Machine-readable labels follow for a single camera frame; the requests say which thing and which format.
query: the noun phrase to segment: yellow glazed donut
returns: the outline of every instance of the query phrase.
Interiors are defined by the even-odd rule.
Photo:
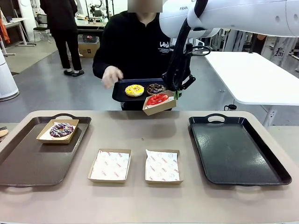
[[[139,97],[143,94],[144,92],[144,87],[142,85],[129,85],[125,89],[125,93],[129,97]]]

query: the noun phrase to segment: white cylinder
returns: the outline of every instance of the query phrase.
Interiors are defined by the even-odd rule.
[[[251,33],[296,37],[299,0],[209,0],[200,18],[192,1],[188,7],[191,28],[228,28]]]
[[[18,94],[18,87],[0,51],[0,101],[12,99]]]
[[[36,21],[31,6],[30,0],[18,0],[22,18],[26,18],[24,21],[25,29],[29,38],[29,41],[34,41],[33,28],[36,28]]]

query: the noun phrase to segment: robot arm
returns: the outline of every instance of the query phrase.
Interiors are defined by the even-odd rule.
[[[92,1],[92,4],[89,4],[90,12],[94,16],[95,10],[100,10],[102,12],[102,15],[107,14],[107,7],[105,5],[104,0],[94,0]]]
[[[193,46],[187,38],[215,35],[220,28],[252,33],[299,37],[299,0],[168,0],[160,14],[161,30],[177,38],[168,70],[162,75],[169,90],[188,88]],[[188,85],[182,85],[189,76]]]
[[[203,1],[167,0],[159,18],[163,33],[177,38],[187,19],[188,38],[211,37],[219,28],[299,37],[299,0],[209,0],[198,17],[196,6]]]

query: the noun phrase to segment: black sweatshirt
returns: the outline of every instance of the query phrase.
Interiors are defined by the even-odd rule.
[[[75,0],[41,0],[41,9],[47,14],[48,28],[53,31],[75,31],[77,25]]]
[[[124,79],[159,78],[168,68],[169,44],[169,37],[161,31],[159,14],[147,26],[135,13],[117,14],[104,29],[93,61],[94,75],[102,78],[105,69],[113,65],[123,72]]]

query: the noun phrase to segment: desk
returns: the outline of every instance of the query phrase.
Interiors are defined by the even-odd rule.
[[[299,220],[299,168],[261,123],[245,117],[292,176],[280,187],[225,187],[204,176],[189,117],[214,112],[38,111],[30,113],[0,143],[0,151],[34,117],[58,113],[92,118],[66,178],[55,187],[0,188],[0,221],[28,224],[92,223],[284,223]],[[87,179],[99,148],[132,149],[127,182],[95,184]],[[145,149],[179,149],[185,180],[180,185],[145,182]]]
[[[211,52],[206,59],[237,102],[271,105],[265,126],[276,105],[299,105],[299,79],[257,53]]]
[[[26,39],[25,39],[24,32],[23,32],[23,30],[22,30],[21,22],[24,21],[24,20],[26,20],[26,19],[27,19],[27,18],[13,18],[13,19],[11,20],[11,22],[5,24],[5,27],[6,27],[6,28],[10,28],[10,27],[16,27],[16,26],[19,26],[20,33],[21,33],[22,40],[23,40],[23,41],[22,41],[23,44],[18,44],[18,46],[32,46],[32,47],[34,47],[35,44],[27,43],[27,41],[26,41]],[[0,41],[0,43],[1,43],[1,46],[2,46],[2,50],[3,50],[3,52],[4,52],[4,54],[3,54],[4,56],[15,55],[15,53],[7,53],[7,52],[6,52],[6,48],[5,48],[5,46],[4,46],[3,40]]]
[[[79,34],[102,37],[106,22],[88,23],[85,25],[77,25]]]

